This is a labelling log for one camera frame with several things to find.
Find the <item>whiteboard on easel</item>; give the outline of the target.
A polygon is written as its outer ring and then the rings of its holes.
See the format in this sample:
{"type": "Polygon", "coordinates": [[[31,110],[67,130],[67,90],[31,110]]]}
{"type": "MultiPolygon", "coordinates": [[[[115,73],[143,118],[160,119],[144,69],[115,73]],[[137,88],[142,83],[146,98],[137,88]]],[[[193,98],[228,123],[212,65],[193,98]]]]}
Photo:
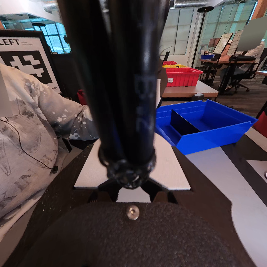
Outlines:
{"type": "Polygon", "coordinates": [[[229,42],[229,40],[231,39],[233,33],[224,33],[221,38],[219,39],[213,54],[222,54],[222,52],[224,51],[227,43],[229,42]]]}
{"type": "Polygon", "coordinates": [[[239,44],[243,31],[244,30],[239,30],[235,32],[231,45],[227,51],[227,55],[229,56],[235,55],[235,53],[237,52],[238,44],[239,44]]]}

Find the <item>red storage tote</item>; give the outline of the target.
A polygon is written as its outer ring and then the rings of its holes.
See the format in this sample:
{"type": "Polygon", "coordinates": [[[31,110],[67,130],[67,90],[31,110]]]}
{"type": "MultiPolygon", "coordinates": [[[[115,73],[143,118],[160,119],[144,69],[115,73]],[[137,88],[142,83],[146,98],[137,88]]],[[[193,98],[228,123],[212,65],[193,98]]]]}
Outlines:
{"type": "Polygon", "coordinates": [[[259,120],[253,125],[254,129],[267,138],[267,109],[259,116],[259,120]]]}

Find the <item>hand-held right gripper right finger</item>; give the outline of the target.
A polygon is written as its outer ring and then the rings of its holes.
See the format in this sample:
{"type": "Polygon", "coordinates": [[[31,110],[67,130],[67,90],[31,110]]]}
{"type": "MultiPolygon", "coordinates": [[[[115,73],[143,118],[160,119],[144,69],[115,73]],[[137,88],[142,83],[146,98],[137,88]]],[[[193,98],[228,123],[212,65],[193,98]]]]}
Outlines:
{"type": "Polygon", "coordinates": [[[158,134],[154,134],[154,149],[156,164],[151,172],[151,179],[168,190],[190,190],[172,146],[158,134]]]}

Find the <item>black floor lamp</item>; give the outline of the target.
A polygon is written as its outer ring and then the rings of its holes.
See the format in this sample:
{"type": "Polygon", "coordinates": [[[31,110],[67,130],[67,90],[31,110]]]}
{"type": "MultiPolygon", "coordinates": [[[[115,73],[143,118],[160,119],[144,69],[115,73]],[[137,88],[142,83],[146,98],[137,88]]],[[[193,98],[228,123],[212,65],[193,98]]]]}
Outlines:
{"type": "Polygon", "coordinates": [[[193,59],[192,59],[192,64],[191,64],[192,68],[194,68],[195,59],[196,59],[196,57],[198,55],[198,46],[199,46],[199,41],[200,41],[200,38],[201,38],[201,33],[202,33],[202,28],[203,28],[203,25],[204,25],[206,13],[212,11],[213,9],[214,9],[214,7],[212,7],[212,6],[206,6],[206,7],[201,7],[201,8],[199,8],[197,10],[197,12],[199,14],[202,14],[202,20],[201,20],[201,24],[200,24],[200,27],[199,27],[199,32],[198,32],[198,37],[197,37],[197,41],[196,41],[194,56],[193,56],[193,59]]]}

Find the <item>blue plastic bin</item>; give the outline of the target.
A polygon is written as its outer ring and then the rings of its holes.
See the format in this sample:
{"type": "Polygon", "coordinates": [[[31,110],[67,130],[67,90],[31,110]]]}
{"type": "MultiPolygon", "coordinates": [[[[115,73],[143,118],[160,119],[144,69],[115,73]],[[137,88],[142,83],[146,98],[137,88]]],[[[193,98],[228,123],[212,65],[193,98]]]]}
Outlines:
{"type": "Polygon", "coordinates": [[[188,155],[236,143],[257,121],[211,100],[193,101],[159,107],[155,132],[182,154],[188,155]],[[181,136],[170,125],[172,109],[201,132],[181,136]]]}

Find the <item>red storage crate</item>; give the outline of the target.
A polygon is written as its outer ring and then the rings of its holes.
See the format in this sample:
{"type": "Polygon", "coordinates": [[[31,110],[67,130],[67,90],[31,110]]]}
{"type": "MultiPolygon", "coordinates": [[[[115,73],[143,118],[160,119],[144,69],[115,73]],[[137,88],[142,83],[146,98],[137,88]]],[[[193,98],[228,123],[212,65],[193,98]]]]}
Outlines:
{"type": "Polygon", "coordinates": [[[202,73],[194,68],[166,68],[167,87],[196,86],[202,73]]]}

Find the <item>black tape strip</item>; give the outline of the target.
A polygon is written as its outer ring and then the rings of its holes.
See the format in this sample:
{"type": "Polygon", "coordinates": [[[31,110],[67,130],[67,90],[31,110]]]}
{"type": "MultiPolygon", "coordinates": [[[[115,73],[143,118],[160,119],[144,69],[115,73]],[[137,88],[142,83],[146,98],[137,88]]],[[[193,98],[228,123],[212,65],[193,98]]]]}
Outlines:
{"type": "Polygon", "coordinates": [[[251,188],[266,194],[266,182],[247,162],[247,160],[266,161],[266,152],[246,135],[243,135],[237,143],[224,145],[221,148],[251,188]]]}

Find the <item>person's left forearm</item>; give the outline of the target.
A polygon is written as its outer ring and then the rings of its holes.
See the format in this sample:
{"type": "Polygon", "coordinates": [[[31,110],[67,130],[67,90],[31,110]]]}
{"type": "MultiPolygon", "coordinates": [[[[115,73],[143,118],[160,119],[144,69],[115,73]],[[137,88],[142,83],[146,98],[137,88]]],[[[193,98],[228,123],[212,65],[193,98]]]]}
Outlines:
{"type": "Polygon", "coordinates": [[[32,119],[37,115],[44,126],[50,126],[59,137],[70,140],[98,139],[97,129],[87,105],[62,97],[33,75],[1,64],[1,74],[12,104],[22,104],[19,113],[32,119]]]}

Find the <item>desk with crates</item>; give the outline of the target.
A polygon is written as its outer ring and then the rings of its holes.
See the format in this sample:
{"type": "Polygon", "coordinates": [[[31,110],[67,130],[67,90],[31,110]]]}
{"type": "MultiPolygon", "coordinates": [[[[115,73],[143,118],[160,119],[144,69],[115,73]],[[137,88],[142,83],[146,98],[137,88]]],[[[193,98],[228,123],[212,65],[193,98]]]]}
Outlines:
{"type": "Polygon", "coordinates": [[[196,86],[168,86],[162,95],[162,101],[175,102],[183,101],[183,99],[191,99],[193,95],[201,93],[205,98],[216,98],[218,91],[206,85],[201,81],[197,81],[196,86]]]}

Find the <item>framed marker sign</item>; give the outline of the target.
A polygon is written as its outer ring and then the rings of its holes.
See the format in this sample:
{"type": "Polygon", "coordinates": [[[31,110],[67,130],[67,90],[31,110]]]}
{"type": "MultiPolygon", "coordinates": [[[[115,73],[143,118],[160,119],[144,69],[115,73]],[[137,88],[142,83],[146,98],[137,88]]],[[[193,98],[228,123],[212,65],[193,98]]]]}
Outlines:
{"type": "Polygon", "coordinates": [[[63,93],[50,47],[41,31],[1,29],[0,61],[63,93]]]}

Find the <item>red bag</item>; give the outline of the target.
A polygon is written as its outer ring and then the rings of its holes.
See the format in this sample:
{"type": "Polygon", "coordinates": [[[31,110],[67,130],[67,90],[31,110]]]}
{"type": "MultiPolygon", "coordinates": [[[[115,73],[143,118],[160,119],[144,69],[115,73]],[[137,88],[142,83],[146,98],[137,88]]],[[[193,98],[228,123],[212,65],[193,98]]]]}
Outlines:
{"type": "Polygon", "coordinates": [[[81,105],[87,105],[86,95],[83,90],[78,90],[77,92],[78,100],[81,105]]]}

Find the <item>person's torso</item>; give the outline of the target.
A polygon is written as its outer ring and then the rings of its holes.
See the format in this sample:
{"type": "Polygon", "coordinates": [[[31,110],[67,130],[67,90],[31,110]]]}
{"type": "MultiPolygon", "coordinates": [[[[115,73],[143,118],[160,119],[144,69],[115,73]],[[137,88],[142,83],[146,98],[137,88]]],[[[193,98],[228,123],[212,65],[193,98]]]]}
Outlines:
{"type": "Polygon", "coordinates": [[[52,128],[31,111],[1,118],[1,235],[37,202],[65,159],[52,128]]]}

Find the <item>black office chair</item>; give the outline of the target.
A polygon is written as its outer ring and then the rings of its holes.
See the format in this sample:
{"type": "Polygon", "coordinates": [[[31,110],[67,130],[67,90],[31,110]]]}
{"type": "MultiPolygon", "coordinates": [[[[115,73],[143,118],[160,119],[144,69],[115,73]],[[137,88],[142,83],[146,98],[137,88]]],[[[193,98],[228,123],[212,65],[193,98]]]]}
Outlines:
{"type": "Polygon", "coordinates": [[[254,69],[254,66],[256,65],[255,63],[252,63],[251,66],[244,72],[244,73],[239,73],[239,74],[234,74],[232,77],[231,77],[231,83],[230,83],[230,89],[231,90],[232,88],[235,89],[234,93],[237,93],[237,89],[242,87],[242,88],[245,88],[246,89],[246,92],[249,92],[249,88],[240,84],[240,82],[243,80],[243,79],[252,79],[255,77],[256,75],[256,71],[258,70],[261,70],[263,64],[264,64],[264,61],[265,59],[259,63],[259,65],[256,67],[255,70],[254,69]]]}

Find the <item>black bin divider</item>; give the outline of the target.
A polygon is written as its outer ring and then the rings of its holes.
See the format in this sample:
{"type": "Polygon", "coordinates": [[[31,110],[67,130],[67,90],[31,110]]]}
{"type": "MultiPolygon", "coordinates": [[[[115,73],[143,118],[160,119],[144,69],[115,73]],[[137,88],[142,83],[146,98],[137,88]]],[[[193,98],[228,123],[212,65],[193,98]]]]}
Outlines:
{"type": "Polygon", "coordinates": [[[181,135],[190,135],[201,132],[195,126],[193,126],[190,122],[188,122],[185,118],[183,118],[180,114],[175,112],[173,109],[171,110],[171,121],[170,125],[181,135]]]}

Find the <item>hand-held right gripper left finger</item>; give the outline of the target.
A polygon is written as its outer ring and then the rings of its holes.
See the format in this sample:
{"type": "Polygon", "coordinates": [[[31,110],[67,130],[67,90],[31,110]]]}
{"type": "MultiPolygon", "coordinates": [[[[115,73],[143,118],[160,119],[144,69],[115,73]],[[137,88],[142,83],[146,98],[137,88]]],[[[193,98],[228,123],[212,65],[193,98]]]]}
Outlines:
{"type": "Polygon", "coordinates": [[[98,186],[108,181],[106,167],[100,163],[98,158],[100,145],[100,139],[94,142],[85,164],[75,182],[75,189],[96,189],[98,186]]]}

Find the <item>background wooden desk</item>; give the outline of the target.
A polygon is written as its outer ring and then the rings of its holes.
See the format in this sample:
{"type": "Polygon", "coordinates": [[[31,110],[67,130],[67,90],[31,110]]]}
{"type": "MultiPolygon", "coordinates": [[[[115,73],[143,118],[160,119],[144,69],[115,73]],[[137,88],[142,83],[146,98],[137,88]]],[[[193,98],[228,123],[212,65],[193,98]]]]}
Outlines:
{"type": "Polygon", "coordinates": [[[234,75],[237,67],[243,65],[249,65],[250,67],[252,63],[255,63],[255,60],[248,60],[248,58],[249,57],[237,56],[234,57],[233,60],[226,62],[219,62],[219,60],[199,59],[203,71],[203,73],[200,75],[200,81],[206,85],[213,85],[217,71],[221,69],[223,65],[225,65],[227,71],[225,72],[222,82],[218,88],[218,95],[223,95],[225,94],[226,88],[229,82],[231,82],[231,77],[234,75]]]}

